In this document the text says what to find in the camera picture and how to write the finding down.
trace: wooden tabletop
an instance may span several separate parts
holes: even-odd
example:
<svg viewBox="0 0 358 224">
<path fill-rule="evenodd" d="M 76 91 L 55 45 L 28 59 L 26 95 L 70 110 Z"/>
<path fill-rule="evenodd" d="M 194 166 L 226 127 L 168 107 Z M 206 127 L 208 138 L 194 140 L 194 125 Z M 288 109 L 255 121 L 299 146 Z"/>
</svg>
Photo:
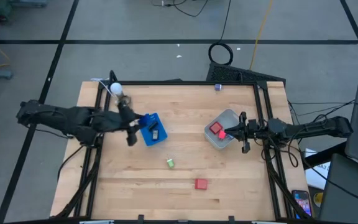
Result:
<svg viewBox="0 0 358 224">
<path fill-rule="evenodd" d="M 84 82 L 78 106 L 94 106 L 98 84 Z M 251 150 L 241 153 L 242 143 L 233 141 L 217 151 L 204 137 L 204 127 L 225 109 L 247 113 L 257 119 L 252 86 L 136 86 L 124 85 L 132 97 L 136 113 L 157 112 L 168 138 L 147 147 L 140 132 L 138 142 L 129 147 L 126 133 L 107 133 L 104 137 L 101 166 L 95 193 L 92 218 L 135 220 L 139 214 L 147 220 L 274 220 L 272 199 L 262 147 L 250 141 Z M 273 116 L 291 123 L 287 97 L 282 82 L 268 82 Z M 262 107 L 263 93 L 260 91 Z M 114 102 L 110 110 L 116 111 Z M 69 140 L 65 157 L 79 147 Z M 298 160 L 300 155 L 292 151 Z M 80 181 L 85 150 L 62 169 L 51 215 L 57 214 L 71 199 Z M 175 161 L 169 169 L 167 158 Z M 305 173 L 291 166 L 288 154 L 282 153 L 289 190 L 308 190 Z M 207 179 L 207 190 L 195 190 L 196 178 Z M 285 207 L 277 188 L 280 210 Z M 85 193 L 83 209 L 88 192 Z"/>
</svg>

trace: transparent bin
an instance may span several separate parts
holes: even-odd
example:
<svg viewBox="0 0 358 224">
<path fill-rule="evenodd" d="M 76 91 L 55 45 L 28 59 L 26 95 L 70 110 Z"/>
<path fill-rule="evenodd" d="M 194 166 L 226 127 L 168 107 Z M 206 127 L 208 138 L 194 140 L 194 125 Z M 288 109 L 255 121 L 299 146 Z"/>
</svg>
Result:
<svg viewBox="0 0 358 224">
<path fill-rule="evenodd" d="M 209 127 L 215 122 L 219 122 L 223 126 L 223 130 L 225 130 L 226 128 L 238 125 L 239 117 L 232 109 L 226 109 L 204 128 L 206 139 L 208 139 L 217 150 L 222 150 L 235 139 L 231 139 L 226 136 L 223 140 L 219 140 L 218 134 L 214 134 L 211 130 L 209 130 Z"/>
</svg>

